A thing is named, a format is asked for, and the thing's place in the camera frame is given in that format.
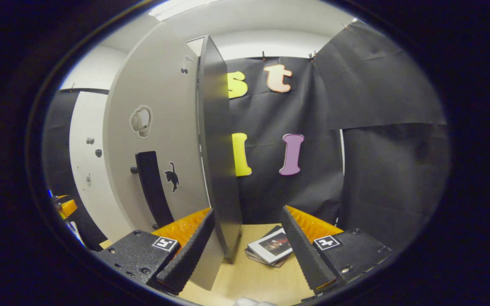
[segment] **white ceiling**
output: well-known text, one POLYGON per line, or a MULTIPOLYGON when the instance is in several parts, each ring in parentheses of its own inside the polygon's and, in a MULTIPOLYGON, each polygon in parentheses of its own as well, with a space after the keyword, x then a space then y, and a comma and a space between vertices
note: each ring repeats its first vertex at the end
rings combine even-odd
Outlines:
MULTIPOLYGON (((206 34, 239 31, 301 31, 334 37, 353 17, 320 0, 220 0, 181 12, 163 21, 188 41, 206 34)), ((145 12, 112 33, 101 45, 130 52, 159 21, 145 12)))

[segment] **stack of books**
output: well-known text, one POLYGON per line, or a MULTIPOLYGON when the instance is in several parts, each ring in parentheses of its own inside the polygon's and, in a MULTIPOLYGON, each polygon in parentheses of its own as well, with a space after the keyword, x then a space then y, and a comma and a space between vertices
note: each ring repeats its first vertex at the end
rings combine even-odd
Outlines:
POLYGON ((261 264, 279 268, 292 253, 285 230, 277 225, 264 237, 247 244, 245 254, 261 264))

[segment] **black cat silhouette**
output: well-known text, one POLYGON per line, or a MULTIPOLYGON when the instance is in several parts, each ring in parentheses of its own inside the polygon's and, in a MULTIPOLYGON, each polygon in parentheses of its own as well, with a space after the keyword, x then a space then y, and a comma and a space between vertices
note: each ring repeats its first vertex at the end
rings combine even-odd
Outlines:
POLYGON ((172 162, 169 163, 173 167, 173 170, 164 171, 164 173, 165 178, 168 180, 168 182, 171 182, 173 184, 173 192, 175 193, 175 190, 177 190, 177 185, 179 185, 179 177, 177 176, 177 173, 175 173, 175 165, 172 162))

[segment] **wooden floor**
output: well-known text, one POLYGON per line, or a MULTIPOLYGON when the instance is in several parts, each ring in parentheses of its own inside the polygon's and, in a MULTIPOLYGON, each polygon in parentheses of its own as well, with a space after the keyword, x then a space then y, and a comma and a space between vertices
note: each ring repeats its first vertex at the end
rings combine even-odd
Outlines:
POLYGON ((257 263, 245 255, 247 244, 275 225, 243 225, 234 264, 222 263, 212 289, 202 289, 189 281, 179 297, 205 306, 232 306, 241 297, 289 306, 313 296, 294 254, 280 268, 257 263))

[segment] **foam letter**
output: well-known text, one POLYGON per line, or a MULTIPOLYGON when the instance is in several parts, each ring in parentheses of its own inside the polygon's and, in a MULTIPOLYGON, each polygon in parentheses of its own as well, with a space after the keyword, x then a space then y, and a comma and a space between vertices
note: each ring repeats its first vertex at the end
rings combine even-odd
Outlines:
POLYGON ((253 170, 247 165, 247 157, 245 156, 245 140, 247 140, 247 134, 232 134, 232 143, 234 145, 234 162, 236 164, 236 176, 248 176, 253 172, 253 170))
POLYGON ((285 70, 285 66, 281 64, 264 67, 264 70, 268 72, 268 87, 272 91, 278 93, 290 91, 290 85, 283 84, 282 80, 284 76, 292 76, 292 71, 285 70))
POLYGON ((285 162, 279 170, 282 176, 292 176, 300 172, 298 167, 298 157, 300 155, 300 145, 304 141, 303 135, 286 134, 282 137, 282 141, 286 143, 285 162))
POLYGON ((249 87, 243 82, 245 75, 241 71, 230 72, 228 74, 228 96, 230 99, 241 97, 247 93, 249 87))

